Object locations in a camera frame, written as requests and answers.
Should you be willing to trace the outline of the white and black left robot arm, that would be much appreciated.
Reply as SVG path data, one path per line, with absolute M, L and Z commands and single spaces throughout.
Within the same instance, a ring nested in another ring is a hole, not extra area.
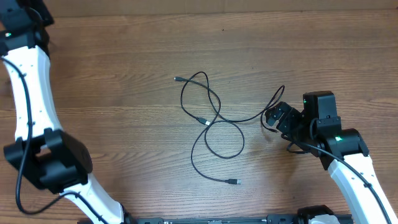
M 16 109 L 15 141 L 4 155 L 18 172 L 16 205 L 22 209 L 22 180 L 73 202 L 89 223 L 132 223 L 93 174 L 86 146 L 59 122 L 50 87 L 49 34 L 53 17 L 42 1 L 1 2 L 1 62 L 11 80 Z

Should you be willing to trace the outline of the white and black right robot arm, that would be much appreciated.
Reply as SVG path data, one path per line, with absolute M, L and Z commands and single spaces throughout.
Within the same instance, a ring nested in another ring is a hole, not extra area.
M 286 102 L 270 105 L 266 123 L 275 126 L 299 153 L 319 158 L 343 194 L 355 223 L 397 223 L 373 167 L 369 149 L 356 129 L 343 129 L 331 91 L 303 94 L 303 110 Z

